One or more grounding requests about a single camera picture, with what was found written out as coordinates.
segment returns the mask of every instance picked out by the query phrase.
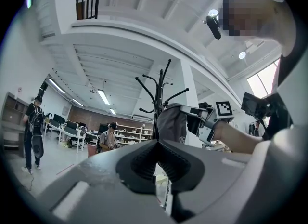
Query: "man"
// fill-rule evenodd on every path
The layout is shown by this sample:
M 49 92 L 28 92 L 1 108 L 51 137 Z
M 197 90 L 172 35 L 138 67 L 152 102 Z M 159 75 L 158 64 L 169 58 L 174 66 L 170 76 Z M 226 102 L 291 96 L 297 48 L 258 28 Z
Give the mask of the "man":
M 23 121 L 26 123 L 26 128 L 25 128 L 25 142 L 24 142 L 24 147 L 25 147 L 25 154 L 26 154 L 26 166 L 22 167 L 22 170 L 25 172 L 28 172 L 32 174 L 32 163 L 31 163 L 31 150 L 32 150 L 32 133 L 29 130 L 29 121 L 33 118 L 33 116 L 36 113 L 36 110 L 40 111 L 40 105 L 42 103 L 43 99 L 41 96 L 37 96 L 34 99 L 34 103 L 30 103 L 25 116 L 23 118 Z M 33 133 L 40 133 L 39 129 L 34 128 Z M 39 166 L 39 161 L 40 159 L 35 156 L 35 165 L 38 170 L 41 169 Z
M 100 149 L 99 152 L 107 151 L 109 147 L 116 144 L 116 138 L 114 131 L 117 129 L 117 123 L 110 123 L 108 130 L 104 131 L 100 136 Z
M 307 28 L 285 1 L 223 0 L 219 21 L 228 36 L 275 40 L 281 45 L 273 92 L 296 66 L 307 46 Z M 234 152 L 252 153 L 257 143 L 286 128 L 286 120 L 285 114 L 279 118 L 272 116 L 263 137 L 250 136 L 220 121 L 213 140 L 221 140 Z

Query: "floor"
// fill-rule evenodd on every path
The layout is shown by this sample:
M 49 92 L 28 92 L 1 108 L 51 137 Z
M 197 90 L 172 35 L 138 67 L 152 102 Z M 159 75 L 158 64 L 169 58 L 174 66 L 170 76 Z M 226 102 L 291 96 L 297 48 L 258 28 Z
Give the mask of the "floor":
M 35 167 L 32 153 L 32 175 L 21 170 L 25 166 L 25 158 L 21 158 L 12 151 L 6 153 L 6 158 L 16 177 L 35 198 L 54 180 L 88 158 L 87 146 L 77 154 L 76 147 L 69 149 L 58 145 L 57 137 L 56 132 L 49 132 L 43 137 L 44 156 L 40 160 L 40 171 Z

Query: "brown wall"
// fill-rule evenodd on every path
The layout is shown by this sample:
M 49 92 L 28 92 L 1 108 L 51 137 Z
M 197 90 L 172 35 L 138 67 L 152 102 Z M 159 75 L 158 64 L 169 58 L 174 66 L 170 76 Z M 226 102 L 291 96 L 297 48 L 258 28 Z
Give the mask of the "brown wall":
M 85 109 L 75 107 L 75 106 L 72 106 L 71 111 L 69 112 L 69 115 L 68 115 L 68 120 L 73 121 L 73 122 L 85 123 L 88 129 L 97 130 L 97 131 L 100 127 L 100 124 L 106 124 L 106 123 L 111 123 L 111 122 L 117 122 L 120 125 L 132 126 L 132 127 L 141 127 L 143 124 L 145 124 L 145 128 L 147 129 L 153 128 L 153 124 L 107 116 L 107 115 L 87 111 Z

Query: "sneaker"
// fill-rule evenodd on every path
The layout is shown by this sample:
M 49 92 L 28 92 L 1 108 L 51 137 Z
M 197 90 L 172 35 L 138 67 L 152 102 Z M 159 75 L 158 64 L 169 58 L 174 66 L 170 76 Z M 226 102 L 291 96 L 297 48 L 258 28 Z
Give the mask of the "sneaker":
M 27 168 L 27 167 L 22 167 L 21 170 L 24 171 L 24 172 L 32 174 L 32 170 Z

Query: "coat rack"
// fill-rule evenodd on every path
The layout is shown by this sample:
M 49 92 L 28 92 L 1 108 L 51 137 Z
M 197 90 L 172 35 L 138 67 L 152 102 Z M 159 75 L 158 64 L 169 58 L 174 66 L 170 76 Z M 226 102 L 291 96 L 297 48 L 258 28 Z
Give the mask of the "coat rack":
M 168 102 L 178 96 L 178 95 L 181 95 L 182 93 L 186 92 L 186 91 L 189 91 L 188 88 L 186 88 L 185 90 L 173 95 L 172 97 L 168 98 L 166 101 L 164 101 L 164 104 L 163 104 L 163 91 L 164 91 L 164 86 L 166 84 L 169 84 L 169 85 L 173 85 L 172 83 L 164 83 L 164 78 L 165 78 L 165 75 L 167 73 L 167 70 L 169 68 L 169 65 L 171 63 L 171 59 L 168 60 L 168 64 L 165 68 L 165 70 L 163 71 L 162 69 L 160 69 L 160 72 L 159 72 L 159 81 L 157 83 L 157 81 L 154 79 L 154 78 L 151 78 L 145 74 L 143 74 L 142 76 L 145 77 L 145 78 L 148 78 L 148 79 L 151 79 L 155 82 L 156 84 L 156 92 L 155 92 L 155 98 L 153 97 L 153 95 L 151 94 L 151 92 L 148 90 L 148 88 L 145 87 L 145 85 L 141 82 L 141 80 L 139 79 L 139 77 L 136 77 L 135 79 L 138 81 L 138 83 L 145 89 L 145 91 L 149 94 L 149 96 L 151 97 L 152 99 L 152 103 L 154 104 L 154 108 L 152 111 L 146 111 L 144 110 L 143 108 L 139 108 L 140 111 L 144 112 L 144 113 L 147 113 L 147 114 L 151 114 L 154 112 L 154 123 L 153 123 L 153 139 L 158 139 L 159 138 L 159 133 L 158 133 L 158 128 L 157 128 L 157 119 L 158 119 L 158 116 L 161 114 L 161 112 L 163 111 L 163 107 L 167 107 L 168 106 Z

